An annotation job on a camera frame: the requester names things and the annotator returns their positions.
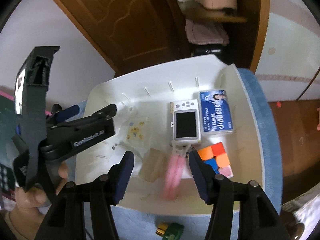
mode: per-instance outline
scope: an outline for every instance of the camera screen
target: camera screen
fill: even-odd
[[[196,112],[176,113],[176,138],[196,136]]]

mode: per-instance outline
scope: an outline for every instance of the shelf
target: shelf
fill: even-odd
[[[196,1],[178,2],[181,12],[189,20],[204,21],[210,20],[222,23],[245,23],[246,17],[225,15],[221,10],[207,10]]]

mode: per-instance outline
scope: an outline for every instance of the white plastic tray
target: white plastic tray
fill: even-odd
[[[121,125],[125,106],[135,106],[139,116],[152,119],[151,147],[170,153],[172,114],[170,102],[197,99],[200,90],[222,88],[227,91],[234,133],[223,137],[202,137],[202,146],[222,141],[231,162],[233,181],[247,183],[255,179],[264,188],[263,155],[256,119],[247,92],[235,65],[225,65],[213,55],[192,57],[142,69],[96,86],[88,97],[84,116],[115,103],[116,131]],[[77,155],[76,183],[91,182],[108,171],[113,153],[113,136]],[[180,195],[175,201],[161,198],[163,179],[149,183],[131,178],[119,206],[163,215],[200,215],[212,212],[200,199],[194,180],[185,167]]]

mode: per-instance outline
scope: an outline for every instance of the metal screw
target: metal screw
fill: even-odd
[[[214,176],[217,180],[223,180],[223,175],[222,174],[216,174]]]
[[[250,185],[251,185],[252,187],[257,187],[257,186],[259,185],[259,183],[256,182],[255,180],[251,180],[251,181],[250,181]]]
[[[103,174],[99,177],[100,181],[107,181],[109,179],[109,176],[107,174]]]
[[[73,181],[69,181],[66,184],[66,188],[73,188],[75,186],[75,183]]]

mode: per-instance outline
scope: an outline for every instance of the cable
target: cable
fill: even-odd
[[[86,228],[84,228],[84,230],[85,230],[85,232],[87,233],[87,235],[89,236],[89,238],[91,239],[91,240],[94,240],[93,239],[93,237],[90,235],[90,233],[88,232],[88,230],[86,229]]]
[[[305,88],[305,90],[301,93],[301,95],[296,99],[296,101],[298,101],[302,96],[303,94],[308,90],[308,88],[312,85],[312,83],[314,82],[314,80],[316,79],[316,77],[318,76],[320,72],[320,67],[318,68],[316,74],[314,75],[314,77],[311,79],[311,81],[309,82],[309,84],[307,85],[307,87]]]

